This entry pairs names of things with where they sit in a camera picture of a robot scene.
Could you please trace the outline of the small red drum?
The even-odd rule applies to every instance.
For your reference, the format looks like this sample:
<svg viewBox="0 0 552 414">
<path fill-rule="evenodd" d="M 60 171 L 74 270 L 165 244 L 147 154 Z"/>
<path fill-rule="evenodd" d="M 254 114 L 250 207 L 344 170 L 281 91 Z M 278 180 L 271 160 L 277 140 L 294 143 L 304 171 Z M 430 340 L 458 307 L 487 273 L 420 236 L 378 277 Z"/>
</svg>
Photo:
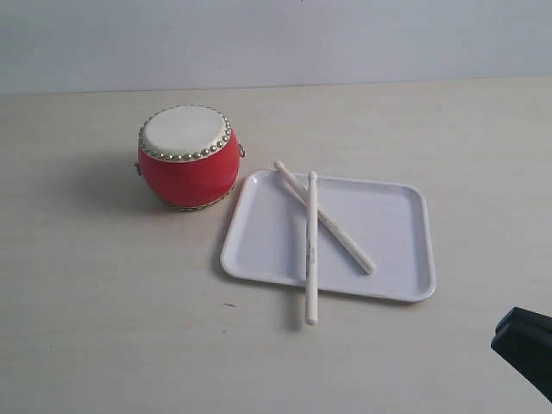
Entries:
<svg viewBox="0 0 552 414">
<path fill-rule="evenodd" d="M 201 210 L 231 192 L 244 156 L 221 111 L 181 104 L 153 114 L 141 125 L 135 169 L 164 203 Z"/>
</svg>

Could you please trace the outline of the white plastic tray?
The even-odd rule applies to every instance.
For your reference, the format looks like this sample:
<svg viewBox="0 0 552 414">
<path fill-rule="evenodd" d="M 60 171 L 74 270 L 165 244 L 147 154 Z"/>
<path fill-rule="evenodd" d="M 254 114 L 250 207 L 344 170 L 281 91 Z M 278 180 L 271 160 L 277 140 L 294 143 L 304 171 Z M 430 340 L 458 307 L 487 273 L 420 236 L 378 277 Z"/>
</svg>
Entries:
<svg viewBox="0 0 552 414">
<path fill-rule="evenodd" d="M 425 198 L 397 183 L 319 176 L 318 201 L 376 265 L 366 274 L 337 239 L 318 227 L 318 286 L 325 292 L 416 303 L 436 289 Z M 230 276 L 303 286 L 304 204 L 274 170 L 248 175 L 220 256 Z"/>
</svg>

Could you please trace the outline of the white drumstick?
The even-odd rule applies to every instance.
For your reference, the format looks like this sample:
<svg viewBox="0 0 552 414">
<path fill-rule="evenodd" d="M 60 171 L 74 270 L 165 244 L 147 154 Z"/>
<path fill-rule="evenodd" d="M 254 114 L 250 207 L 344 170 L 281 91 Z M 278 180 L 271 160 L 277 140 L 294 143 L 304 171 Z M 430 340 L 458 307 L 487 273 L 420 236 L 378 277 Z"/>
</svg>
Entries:
<svg viewBox="0 0 552 414">
<path fill-rule="evenodd" d="M 317 174 L 308 175 L 306 226 L 306 284 L 305 322 L 314 326 L 318 322 L 318 283 L 317 283 Z"/>
<path fill-rule="evenodd" d="M 275 160 L 273 162 L 273 166 L 282 176 L 283 180 L 296 193 L 299 199 L 307 205 L 310 200 L 309 191 L 299 183 L 298 178 L 286 168 L 281 160 Z M 376 271 L 374 261 L 363 251 L 363 249 L 348 234 L 343 226 L 328 215 L 320 204 L 317 204 L 317 218 L 333 235 L 337 242 L 348 252 L 354 261 L 363 269 L 365 274 L 373 274 Z"/>
</svg>

